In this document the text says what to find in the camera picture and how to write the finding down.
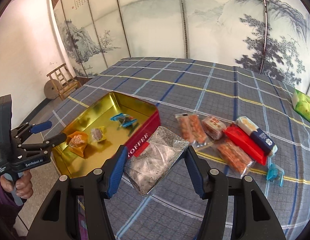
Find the purple sleeve forearm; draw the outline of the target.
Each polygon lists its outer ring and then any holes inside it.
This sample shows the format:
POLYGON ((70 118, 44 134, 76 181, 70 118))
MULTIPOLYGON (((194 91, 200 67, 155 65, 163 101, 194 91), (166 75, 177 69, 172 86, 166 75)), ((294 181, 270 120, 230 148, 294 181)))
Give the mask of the purple sleeve forearm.
POLYGON ((11 193, 6 192, 0 182, 0 221, 3 225, 2 229, 6 229, 15 239, 25 239, 23 236, 20 237, 14 228, 20 210, 21 207, 15 204, 11 193))

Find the person left hand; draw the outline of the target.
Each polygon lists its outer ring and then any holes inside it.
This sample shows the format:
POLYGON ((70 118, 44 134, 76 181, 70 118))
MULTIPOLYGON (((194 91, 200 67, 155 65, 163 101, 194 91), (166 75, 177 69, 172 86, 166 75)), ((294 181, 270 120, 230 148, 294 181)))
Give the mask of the person left hand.
POLYGON ((34 193, 31 178, 30 171, 24 171, 23 176, 16 181, 15 185, 4 176, 0 177, 0 184, 5 192, 11 193, 13 189, 16 189, 17 196, 22 199, 29 199, 34 193))

